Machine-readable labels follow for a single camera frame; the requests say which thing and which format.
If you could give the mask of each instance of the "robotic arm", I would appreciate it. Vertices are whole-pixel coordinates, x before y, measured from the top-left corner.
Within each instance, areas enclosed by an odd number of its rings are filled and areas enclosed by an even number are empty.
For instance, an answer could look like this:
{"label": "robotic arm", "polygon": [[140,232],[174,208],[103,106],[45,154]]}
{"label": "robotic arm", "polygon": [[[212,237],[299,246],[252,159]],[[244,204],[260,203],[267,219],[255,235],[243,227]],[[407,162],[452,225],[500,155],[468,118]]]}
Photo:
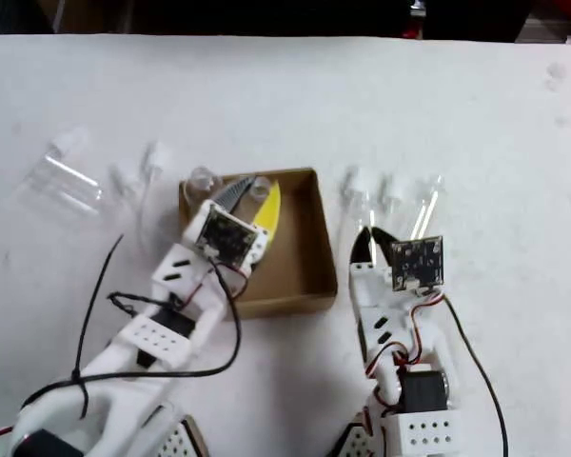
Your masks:
{"label": "robotic arm", "polygon": [[[386,267],[372,261],[370,243]],[[442,331],[426,315],[443,299],[442,237],[398,242],[364,228],[351,252],[349,290],[365,363],[376,380],[361,420],[333,455],[425,456],[461,449],[459,377]]]}
{"label": "robotic arm", "polygon": [[[182,429],[183,412],[166,398],[178,377],[220,372],[182,370],[233,307],[233,296],[243,292],[269,237],[269,229],[206,200],[182,244],[173,245],[152,275],[153,304],[139,314],[127,308],[134,318],[82,370],[80,384],[51,390],[20,411],[8,455],[205,455],[198,446],[187,447],[194,443]],[[166,303],[176,308],[158,305]],[[239,347],[236,315],[235,324],[237,345],[225,367]]]}

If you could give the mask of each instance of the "perforated plate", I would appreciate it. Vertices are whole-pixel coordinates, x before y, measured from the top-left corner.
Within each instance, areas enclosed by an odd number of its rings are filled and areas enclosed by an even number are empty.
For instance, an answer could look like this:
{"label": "perforated plate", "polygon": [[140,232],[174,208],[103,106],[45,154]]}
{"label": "perforated plate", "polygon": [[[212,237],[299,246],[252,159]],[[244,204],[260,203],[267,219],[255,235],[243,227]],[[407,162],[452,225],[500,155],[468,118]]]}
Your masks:
{"label": "perforated plate", "polygon": [[172,369],[180,367],[190,353],[190,341],[139,314],[119,333],[119,338],[147,352]]}
{"label": "perforated plate", "polygon": [[372,453],[371,438],[365,432],[364,427],[352,427],[345,439],[345,443],[339,452],[339,457],[366,457]]}
{"label": "perforated plate", "polygon": [[202,457],[192,444],[187,429],[178,424],[167,440],[159,447],[157,457]]}
{"label": "perforated plate", "polygon": [[461,450],[460,415],[456,410],[394,414],[385,418],[395,455],[443,454]]}

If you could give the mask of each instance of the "plastic part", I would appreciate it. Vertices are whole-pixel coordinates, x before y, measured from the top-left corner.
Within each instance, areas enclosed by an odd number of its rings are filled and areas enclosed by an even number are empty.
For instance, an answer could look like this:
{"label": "plastic part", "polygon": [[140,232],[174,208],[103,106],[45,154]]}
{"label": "plastic part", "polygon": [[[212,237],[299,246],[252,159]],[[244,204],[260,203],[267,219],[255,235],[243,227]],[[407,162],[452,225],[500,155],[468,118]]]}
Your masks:
{"label": "plastic part", "polygon": [[282,204],[282,193],[279,183],[275,182],[270,188],[270,192],[254,217],[253,224],[265,229],[268,232],[268,242],[275,236],[277,225],[279,224],[279,212]]}
{"label": "plastic part", "polygon": [[259,203],[263,203],[272,189],[272,183],[264,176],[257,176],[249,188],[249,195]]}
{"label": "plastic part", "polygon": [[417,216],[417,220],[415,221],[415,225],[409,239],[416,240],[425,236],[427,226],[429,225],[434,210],[436,209],[438,197],[443,190],[444,179],[440,174],[432,176],[427,180],[424,189],[421,190],[421,207],[419,208],[419,215]]}
{"label": "plastic part", "polygon": [[166,441],[159,447],[157,457],[201,457],[187,429],[178,424]]}
{"label": "plastic part", "polygon": [[226,212],[232,212],[255,179],[254,176],[244,176],[232,181],[216,192],[212,200]]}
{"label": "plastic part", "polygon": [[439,174],[425,180],[390,176],[379,199],[383,220],[378,226],[400,240],[423,238],[443,191],[443,177]]}
{"label": "plastic part", "polygon": [[372,444],[372,437],[368,436],[364,427],[354,426],[348,430],[345,442],[336,455],[338,457],[367,457],[373,451]]}
{"label": "plastic part", "polygon": [[167,145],[156,141],[150,145],[142,163],[142,174],[147,183],[158,178],[169,165],[172,152]]}
{"label": "plastic part", "polygon": [[462,449],[458,411],[395,414],[384,419],[390,455],[445,454]]}
{"label": "plastic part", "polygon": [[223,181],[220,176],[205,167],[197,167],[190,173],[184,185],[184,197],[187,199],[188,207],[193,213],[196,212],[198,207],[222,185]]}
{"label": "plastic part", "polygon": [[169,369],[181,367],[191,352],[188,338],[142,314],[123,328],[117,338],[161,360]]}
{"label": "plastic part", "polygon": [[82,126],[60,133],[50,142],[52,155],[59,160],[76,155],[89,146],[89,139],[89,130]]}
{"label": "plastic part", "polygon": [[80,213],[100,216],[105,213],[106,195],[97,181],[69,167],[61,153],[52,149],[30,174],[31,188]]}

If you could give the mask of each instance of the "white table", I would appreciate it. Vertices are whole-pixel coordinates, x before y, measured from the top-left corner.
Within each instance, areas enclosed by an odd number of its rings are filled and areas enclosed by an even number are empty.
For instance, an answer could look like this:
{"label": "white table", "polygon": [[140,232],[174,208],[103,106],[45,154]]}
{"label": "white table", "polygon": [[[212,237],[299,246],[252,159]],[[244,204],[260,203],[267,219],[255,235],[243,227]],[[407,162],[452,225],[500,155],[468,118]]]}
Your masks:
{"label": "white table", "polygon": [[[28,394],[69,375],[117,234],[128,237],[102,296],[148,292],[156,265],[125,212],[105,229],[72,228],[22,189],[7,192],[77,125],[94,146],[74,163],[99,178],[110,163],[133,171],[154,139],[177,150],[150,197],[157,220],[194,166],[312,166],[335,249],[347,165],[443,173],[449,195],[433,227],[445,237],[447,290],[501,399],[510,455],[571,457],[571,47],[0,36],[0,427]],[[330,311],[245,322],[231,370],[182,383],[178,401],[212,455],[324,455],[363,404],[371,383],[342,263]],[[438,315],[463,378],[465,455],[500,455],[486,388],[445,308]],[[125,321],[101,300],[85,360]],[[227,357],[223,326],[198,366]]]}

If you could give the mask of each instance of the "transparent plastic tube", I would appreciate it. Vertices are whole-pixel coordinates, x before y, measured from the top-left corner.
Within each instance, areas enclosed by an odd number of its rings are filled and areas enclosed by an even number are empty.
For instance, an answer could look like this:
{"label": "transparent plastic tube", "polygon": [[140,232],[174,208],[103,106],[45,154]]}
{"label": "transparent plastic tube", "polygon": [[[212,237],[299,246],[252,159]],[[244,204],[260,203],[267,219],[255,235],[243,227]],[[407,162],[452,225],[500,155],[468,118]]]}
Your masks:
{"label": "transparent plastic tube", "polygon": [[384,210],[379,227],[400,240],[425,237],[443,189],[439,174],[417,181],[394,177],[381,198]]}

